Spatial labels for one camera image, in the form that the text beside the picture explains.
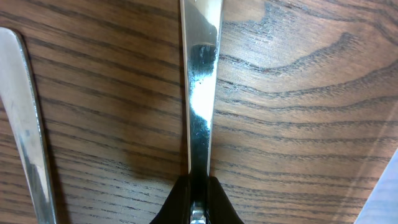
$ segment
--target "wooden table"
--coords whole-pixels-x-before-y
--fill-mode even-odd
[[[178,0],[0,0],[61,223],[149,223],[187,173]],[[226,0],[211,173],[245,223],[352,223],[398,146],[398,1]],[[0,110],[0,222],[35,223]]]

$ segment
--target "dark wood surface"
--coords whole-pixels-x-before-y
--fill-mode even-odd
[[[62,223],[149,223],[187,172],[178,0],[0,0]],[[245,223],[352,223],[398,146],[398,1],[226,0],[211,172]],[[0,110],[0,222],[35,223]]]

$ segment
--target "metal blade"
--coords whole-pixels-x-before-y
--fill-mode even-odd
[[[21,37],[0,27],[0,95],[39,223],[57,223],[35,85]]]
[[[206,185],[223,0],[181,0],[191,223],[206,223]]]

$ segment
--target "knife blade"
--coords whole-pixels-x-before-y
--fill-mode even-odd
[[[57,216],[47,149],[26,50],[19,34],[0,27],[0,95],[17,144],[39,224]]]

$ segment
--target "wood grain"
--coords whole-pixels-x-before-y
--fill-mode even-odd
[[[149,223],[187,172],[178,1],[0,0],[63,223]],[[398,146],[398,1],[226,0],[211,171],[245,223],[352,223]],[[0,222],[35,223],[4,108]]]

